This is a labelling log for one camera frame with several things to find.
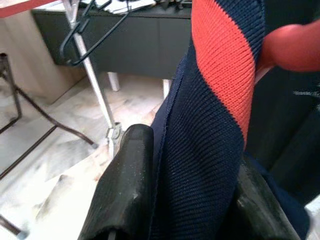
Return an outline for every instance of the knit fabric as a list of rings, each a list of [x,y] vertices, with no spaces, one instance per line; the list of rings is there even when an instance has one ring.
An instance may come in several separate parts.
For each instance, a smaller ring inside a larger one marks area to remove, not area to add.
[[[191,22],[187,55],[152,124],[152,240],[214,239],[247,138],[263,5],[193,0]]]

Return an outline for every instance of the tiled floor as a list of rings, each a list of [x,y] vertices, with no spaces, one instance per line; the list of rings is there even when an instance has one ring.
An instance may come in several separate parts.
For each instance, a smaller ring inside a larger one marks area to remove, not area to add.
[[[114,118],[125,130],[149,125],[163,101],[162,81],[120,75],[121,89],[106,89]],[[0,183],[0,214],[30,234],[32,240],[75,240],[86,217],[100,175],[110,163],[107,124],[87,79],[52,105],[34,98],[51,116],[95,142],[92,149],[76,136],[55,130]],[[21,100],[23,119],[0,135],[0,172],[19,157],[51,124]],[[10,91],[0,80],[0,128],[15,115]],[[320,197],[307,206],[313,215],[308,240],[320,240]],[[0,227],[0,240],[15,239]]]

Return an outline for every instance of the red table edge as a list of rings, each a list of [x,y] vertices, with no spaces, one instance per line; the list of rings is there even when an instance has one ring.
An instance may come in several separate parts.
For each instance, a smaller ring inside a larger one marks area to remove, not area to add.
[[[9,17],[55,1],[56,0],[27,0],[11,6],[2,7],[0,8],[0,18]]]

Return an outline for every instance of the navy stripe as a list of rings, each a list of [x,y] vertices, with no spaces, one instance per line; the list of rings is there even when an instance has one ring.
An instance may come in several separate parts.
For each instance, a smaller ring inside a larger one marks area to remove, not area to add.
[[[170,91],[152,240],[214,239],[243,154],[241,129],[204,81],[192,41],[185,69],[179,91]]]
[[[257,63],[265,36],[265,11],[263,0],[212,0],[216,1],[238,25],[249,42]]]

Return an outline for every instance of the metal hanger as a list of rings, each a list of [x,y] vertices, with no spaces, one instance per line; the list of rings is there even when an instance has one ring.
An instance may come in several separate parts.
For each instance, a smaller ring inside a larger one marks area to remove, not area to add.
[[[74,20],[73,28],[68,33],[68,35],[65,37],[63,42],[60,45],[60,56],[63,60],[66,60],[65,55],[65,49],[66,46],[70,43],[70,41],[74,38],[75,34],[82,34],[86,27],[88,26],[88,23],[90,22],[90,15],[89,11],[94,6],[96,0],[92,0],[84,9],[82,16],[78,19],[78,21]],[[102,6],[98,7],[97,10],[101,11],[108,5],[110,5],[112,0],[107,1]],[[78,60],[72,61],[71,59],[66,60],[66,63],[70,66],[77,66],[79,65],[83,60],[85,60],[110,34],[113,33],[113,31],[128,17],[129,13],[131,12],[131,8],[129,7],[129,0],[126,0],[126,7],[127,7],[127,13],[107,32],[105,33],[92,47],[89,48],[89,50],[83,54]]]

